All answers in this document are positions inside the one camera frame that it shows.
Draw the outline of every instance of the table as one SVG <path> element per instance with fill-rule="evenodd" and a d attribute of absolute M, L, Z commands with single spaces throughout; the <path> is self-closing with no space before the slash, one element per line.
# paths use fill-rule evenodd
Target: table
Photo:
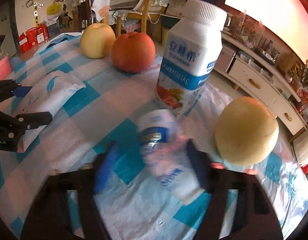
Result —
<path fill-rule="evenodd" d="M 61 70 L 84 82 L 23 153 L 0 151 L 0 216 L 19 238 L 23 223 L 40 186 L 51 170 L 66 172 L 92 162 L 113 140 L 120 155 L 113 167 L 107 190 L 95 195 L 100 214 L 113 239 L 191 239 L 208 207 L 203 193 L 183 206 L 149 173 L 139 153 L 137 120 L 157 109 L 154 90 L 161 57 L 148 71 L 127 74 L 116 70 L 110 58 L 89 59 L 82 55 L 79 36 L 40 52 L 19 66 L 9 78 L 32 86 L 50 71 Z M 179 120 L 184 134 L 198 150 L 209 153 L 228 169 L 242 171 L 221 158 L 214 142 L 215 121 L 232 101 L 206 83 L 193 109 Z M 19 100 L 0 105 L 11 114 Z M 308 182 L 288 147 L 277 144 L 268 158 L 254 167 L 275 208 L 284 238 L 296 228 L 308 209 Z M 222 236 L 229 233 L 235 212 L 236 193 L 228 192 Z M 69 192 L 73 228 L 82 234 L 75 192 Z"/>

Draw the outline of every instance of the wooden drawer handle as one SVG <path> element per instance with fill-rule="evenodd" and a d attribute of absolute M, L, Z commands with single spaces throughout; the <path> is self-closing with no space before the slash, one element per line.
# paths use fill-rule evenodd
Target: wooden drawer handle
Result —
<path fill-rule="evenodd" d="M 286 118 L 287 118 L 287 120 L 288 120 L 289 122 L 292 121 L 292 118 L 291 118 L 287 113 L 285 113 L 285 116 L 286 116 Z"/>
<path fill-rule="evenodd" d="M 248 80 L 249 83 L 251 83 L 255 88 L 257 89 L 261 89 L 261 86 L 258 85 L 254 80 L 252 80 L 251 78 Z"/>

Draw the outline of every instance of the yogurt bottle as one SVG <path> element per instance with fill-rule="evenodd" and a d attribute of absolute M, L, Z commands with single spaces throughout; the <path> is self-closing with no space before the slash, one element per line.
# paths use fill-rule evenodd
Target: yogurt bottle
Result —
<path fill-rule="evenodd" d="M 182 19 L 169 31 L 155 95 L 177 119 L 194 105 L 214 68 L 226 18 L 215 5 L 188 0 Z"/>
<path fill-rule="evenodd" d="M 161 109 L 143 115 L 138 122 L 138 132 L 142 158 L 165 189 L 184 205 L 204 192 L 187 156 L 188 138 L 181 135 L 170 111 Z"/>

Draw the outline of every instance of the tissue packet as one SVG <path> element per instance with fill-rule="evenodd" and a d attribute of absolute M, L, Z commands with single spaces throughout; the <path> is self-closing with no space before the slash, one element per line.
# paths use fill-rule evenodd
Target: tissue packet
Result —
<path fill-rule="evenodd" d="M 50 112 L 55 116 L 67 100 L 84 87 L 86 86 L 81 80 L 69 73 L 60 70 L 51 72 L 26 94 L 16 108 L 14 117 L 18 114 L 38 112 Z M 45 126 L 27 130 L 18 143 L 18 152 L 25 152 Z"/>
<path fill-rule="evenodd" d="M 188 138 L 181 135 L 169 110 L 156 110 L 139 119 L 141 154 L 151 173 L 184 205 L 204 190 L 187 156 Z"/>

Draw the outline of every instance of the blue feather print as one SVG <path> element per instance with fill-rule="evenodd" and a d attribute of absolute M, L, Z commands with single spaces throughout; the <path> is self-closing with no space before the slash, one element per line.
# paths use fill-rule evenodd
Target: blue feather print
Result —
<path fill-rule="evenodd" d="M 57 77 L 58 77 L 58 76 L 53 77 L 53 78 L 49 81 L 48 85 L 46 86 L 46 90 L 47 90 L 47 92 L 49 93 L 49 97 L 50 97 L 50 93 L 52 92 L 52 89 L 53 89 L 53 87 L 54 87 L 54 80 L 55 80 Z"/>

